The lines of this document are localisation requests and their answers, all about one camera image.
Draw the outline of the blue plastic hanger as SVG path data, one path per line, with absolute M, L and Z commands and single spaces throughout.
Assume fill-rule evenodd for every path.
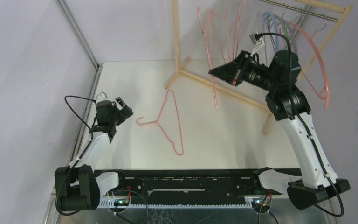
M 267 31 L 268 33 L 279 33 L 277 29 L 277 22 L 275 21 L 275 13 L 271 11 L 266 11 L 263 13 L 262 17 L 263 17 L 263 24 L 262 24 L 263 32 Z M 269 38 L 274 53 L 277 53 L 281 49 L 280 40 L 282 38 L 276 35 L 269 35 Z

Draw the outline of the green plastic hanger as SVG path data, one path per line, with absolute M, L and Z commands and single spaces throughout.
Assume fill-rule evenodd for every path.
M 289 29 L 289 24 L 287 23 L 286 20 L 283 19 L 283 16 L 285 15 L 286 12 L 286 3 L 283 4 L 284 5 L 284 10 L 283 10 L 283 14 L 282 16 L 278 16 L 275 14 L 275 18 L 279 21 L 279 24 L 282 27 L 282 31 L 280 31 L 281 33 L 284 33 L 284 35 L 288 38 L 288 40 L 290 41 L 290 38 L 292 37 L 291 33 L 290 33 L 290 29 Z

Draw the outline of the lilac plastic hanger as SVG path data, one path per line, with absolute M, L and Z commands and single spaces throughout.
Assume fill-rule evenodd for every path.
M 303 18 L 303 8 L 295 7 L 295 9 L 296 9 L 295 19 L 291 22 L 287 21 L 287 23 L 289 24 L 290 33 L 292 35 L 292 37 L 290 38 L 292 50 L 294 51 L 295 54 L 298 54 L 296 38 L 294 35 L 294 24 L 298 25 L 301 19 Z

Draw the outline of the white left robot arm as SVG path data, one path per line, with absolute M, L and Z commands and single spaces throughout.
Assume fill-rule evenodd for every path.
M 108 150 L 117 126 L 133 115 L 132 109 L 120 98 L 111 101 L 102 92 L 93 100 L 96 115 L 89 129 L 89 142 L 65 167 L 58 167 L 55 178 L 55 207 L 59 214 L 74 215 L 82 210 L 95 210 L 100 198 L 109 190 L 120 195 L 127 189 L 118 173 L 95 174 L 102 154 Z

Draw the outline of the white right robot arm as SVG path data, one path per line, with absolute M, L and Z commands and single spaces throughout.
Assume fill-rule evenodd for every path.
M 310 105 L 296 87 L 300 71 L 298 56 L 292 51 L 276 52 L 269 66 L 258 63 L 249 52 L 241 51 L 234 60 L 210 69 L 209 74 L 233 86 L 247 82 L 267 92 L 267 107 L 286 133 L 301 174 L 294 176 L 261 168 L 253 173 L 251 189 L 256 194 L 268 189 L 285 194 L 297 209 L 304 210 L 339 197 L 351 186 L 348 180 L 338 177 L 325 156 L 314 129 Z

